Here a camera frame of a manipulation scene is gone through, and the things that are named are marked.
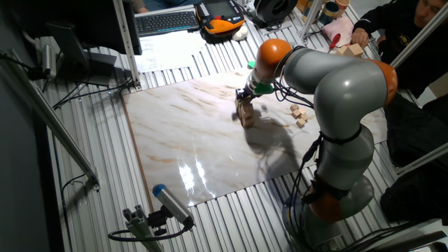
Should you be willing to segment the person right hand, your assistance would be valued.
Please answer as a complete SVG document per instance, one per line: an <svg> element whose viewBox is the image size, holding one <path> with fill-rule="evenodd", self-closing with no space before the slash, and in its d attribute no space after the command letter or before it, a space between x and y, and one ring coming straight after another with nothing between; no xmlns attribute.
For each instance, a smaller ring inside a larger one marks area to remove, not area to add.
<svg viewBox="0 0 448 252"><path fill-rule="evenodd" d="M358 44L361 48L365 48L370 42L369 34L363 28L355 28L351 37L351 44Z"/></svg>

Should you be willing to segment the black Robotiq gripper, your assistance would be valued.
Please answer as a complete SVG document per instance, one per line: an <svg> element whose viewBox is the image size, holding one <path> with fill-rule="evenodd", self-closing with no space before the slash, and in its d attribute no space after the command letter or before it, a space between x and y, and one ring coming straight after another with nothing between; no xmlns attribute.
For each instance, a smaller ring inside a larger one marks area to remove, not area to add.
<svg viewBox="0 0 448 252"><path fill-rule="evenodd" d="M242 102L241 100L248 100L249 105L253 105L254 96L253 93L250 90L247 90L246 88L239 88L235 90L236 93L236 99L235 99L235 107L236 109L240 109Z"/></svg>

